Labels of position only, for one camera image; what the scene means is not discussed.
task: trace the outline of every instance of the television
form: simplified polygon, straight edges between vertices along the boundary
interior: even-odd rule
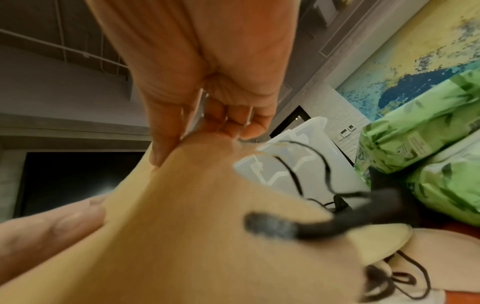
[[[144,152],[27,153],[14,217],[48,211],[112,191]]]

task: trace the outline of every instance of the person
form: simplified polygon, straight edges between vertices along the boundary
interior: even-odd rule
[[[250,139],[276,113],[300,0],[87,0],[127,63],[161,166],[208,93],[195,132]],[[103,225],[103,198],[0,224],[0,284]]]

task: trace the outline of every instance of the clear plastic container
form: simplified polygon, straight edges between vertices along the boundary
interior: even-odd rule
[[[245,158],[235,164],[235,170],[249,180],[276,190],[299,196],[287,169],[273,156],[279,156],[298,176],[305,198],[314,198],[323,204],[333,201],[333,193],[325,184],[325,166],[310,149],[283,143],[285,140],[301,142],[319,151],[331,168],[332,187],[336,192],[369,191],[339,148],[325,134],[327,119],[315,117],[293,130],[286,130],[259,148],[263,153]],[[366,200],[349,198],[345,201],[355,208]]]

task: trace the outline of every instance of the green plastic package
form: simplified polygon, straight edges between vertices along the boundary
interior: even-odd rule
[[[480,140],[477,140],[452,156],[428,160],[407,178],[407,186],[428,208],[480,227],[479,173]]]
[[[370,184],[368,168],[400,171],[480,128],[480,69],[438,84],[364,127],[355,169]]]

